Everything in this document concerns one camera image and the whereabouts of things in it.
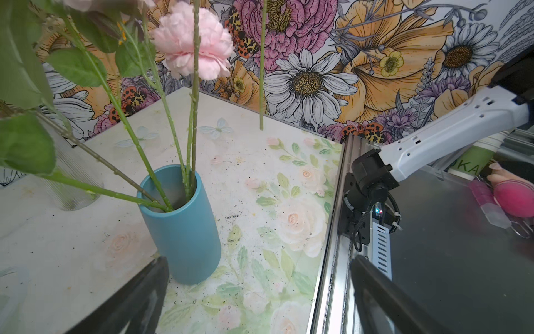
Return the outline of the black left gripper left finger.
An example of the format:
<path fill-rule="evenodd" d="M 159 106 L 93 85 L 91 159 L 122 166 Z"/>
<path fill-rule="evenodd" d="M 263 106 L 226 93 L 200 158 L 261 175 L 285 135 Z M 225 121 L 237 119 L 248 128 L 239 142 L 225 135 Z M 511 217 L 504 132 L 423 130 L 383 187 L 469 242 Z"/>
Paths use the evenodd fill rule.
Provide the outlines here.
<path fill-rule="evenodd" d="M 155 333 L 169 279 L 168 261 L 151 261 L 69 333 Z"/>

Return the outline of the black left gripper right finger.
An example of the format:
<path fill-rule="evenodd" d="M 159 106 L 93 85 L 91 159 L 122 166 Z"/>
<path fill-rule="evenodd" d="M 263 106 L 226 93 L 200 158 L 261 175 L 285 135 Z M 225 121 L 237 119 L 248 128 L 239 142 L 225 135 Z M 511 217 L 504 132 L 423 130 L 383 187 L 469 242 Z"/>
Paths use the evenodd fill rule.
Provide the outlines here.
<path fill-rule="evenodd" d="M 363 333 L 450 333 L 364 256 L 350 263 Z"/>

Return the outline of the tall teal cylinder vase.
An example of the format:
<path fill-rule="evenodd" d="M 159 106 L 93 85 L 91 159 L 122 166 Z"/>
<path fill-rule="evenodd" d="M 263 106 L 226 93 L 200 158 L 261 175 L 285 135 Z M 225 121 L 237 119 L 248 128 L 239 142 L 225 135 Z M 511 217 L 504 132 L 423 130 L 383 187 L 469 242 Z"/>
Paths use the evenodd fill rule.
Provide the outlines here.
<path fill-rule="evenodd" d="M 173 211 L 141 205 L 143 221 L 159 254 L 167 258 L 175 281 L 183 285 L 201 283 L 221 260 L 218 228 L 202 179 L 196 174 L 196 190 L 186 200 L 180 165 L 158 168 L 155 175 Z"/>

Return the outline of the clear ribbed glass vase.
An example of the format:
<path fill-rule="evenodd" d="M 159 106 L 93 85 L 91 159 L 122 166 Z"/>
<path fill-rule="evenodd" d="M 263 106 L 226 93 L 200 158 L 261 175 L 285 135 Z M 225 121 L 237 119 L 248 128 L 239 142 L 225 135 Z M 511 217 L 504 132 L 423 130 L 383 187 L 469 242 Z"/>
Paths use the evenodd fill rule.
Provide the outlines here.
<path fill-rule="evenodd" d="M 51 126 L 41 122 L 54 141 L 56 167 L 68 178 L 103 188 L 104 183 L 97 177 L 93 167 Z M 100 195 L 46 179 L 39 179 L 55 205 L 63 211 L 76 211 L 93 204 Z"/>

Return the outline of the orange rose stem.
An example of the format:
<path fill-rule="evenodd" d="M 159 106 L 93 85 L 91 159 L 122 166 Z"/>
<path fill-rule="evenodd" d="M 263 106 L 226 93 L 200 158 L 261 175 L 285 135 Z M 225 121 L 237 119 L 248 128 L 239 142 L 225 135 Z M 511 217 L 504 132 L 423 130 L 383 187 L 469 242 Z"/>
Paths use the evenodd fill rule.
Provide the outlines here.
<path fill-rule="evenodd" d="M 132 146 L 148 164 L 141 137 L 129 118 L 163 102 L 142 76 L 124 77 L 115 55 L 122 44 L 119 23 L 141 1 L 3 1 L 1 3 L 1 103 L 35 112 L 70 145 L 96 162 L 110 162 L 87 141 L 124 125 Z M 171 1 L 154 1 L 148 27 L 154 29 Z M 175 90 L 163 54 L 155 61 L 166 101 Z"/>

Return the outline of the cream rose stem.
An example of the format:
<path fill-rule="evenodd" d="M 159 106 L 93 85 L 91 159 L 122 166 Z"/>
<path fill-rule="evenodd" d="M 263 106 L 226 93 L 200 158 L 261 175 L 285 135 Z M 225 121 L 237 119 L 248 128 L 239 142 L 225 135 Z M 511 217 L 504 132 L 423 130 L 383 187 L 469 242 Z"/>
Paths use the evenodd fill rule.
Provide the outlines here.
<path fill-rule="evenodd" d="M 188 137 L 188 181 L 191 186 L 195 182 L 196 169 L 196 133 L 197 133 L 197 107 L 199 100 L 200 78 L 199 78 L 199 56 L 200 56 L 200 2 L 195 0 L 193 2 L 193 76 L 191 87 L 191 109 L 189 115 L 189 137 Z"/>

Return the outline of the two pink carnations stem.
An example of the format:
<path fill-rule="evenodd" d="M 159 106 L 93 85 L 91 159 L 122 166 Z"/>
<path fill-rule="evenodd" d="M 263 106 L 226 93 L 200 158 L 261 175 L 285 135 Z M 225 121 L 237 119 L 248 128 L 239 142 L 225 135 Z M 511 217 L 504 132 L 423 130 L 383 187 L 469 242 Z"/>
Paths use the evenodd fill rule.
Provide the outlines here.
<path fill-rule="evenodd" d="M 164 109 L 170 113 L 166 101 L 164 84 L 158 74 L 155 54 L 161 52 L 167 62 L 170 74 L 175 78 L 193 76 L 193 3 L 177 1 L 167 14 L 159 19 L 154 29 L 148 27 L 148 11 L 154 8 L 154 1 L 141 1 L 133 9 L 128 21 L 119 23 L 122 44 L 115 55 L 118 68 L 124 77 L 142 76 L 155 89 L 163 100 Z M 219 21 L 218 16 L 200 5 L 200 56 L 199 78 L 201 81 L 213 81 L 229 75 L 229 57 L 233 49 L 232 37 Z M 188 148 L 179 152 L 182 165 L 182 179 L 187 198 L 196 190 L 188 181 Z"/>

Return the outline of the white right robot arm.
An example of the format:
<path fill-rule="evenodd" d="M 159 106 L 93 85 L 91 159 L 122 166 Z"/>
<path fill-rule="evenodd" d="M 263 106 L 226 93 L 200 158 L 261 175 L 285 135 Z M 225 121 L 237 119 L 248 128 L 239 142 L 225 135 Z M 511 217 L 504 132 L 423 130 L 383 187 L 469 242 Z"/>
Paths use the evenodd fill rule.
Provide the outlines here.
<path fill-rule="evenodd" d="M 345 198 L 365 211 L 421 167 L 498 132 L 533 124 L 533 48 L 507 62 L 459 107 L 403 139 L 373 149 L 351 165 Z"/>

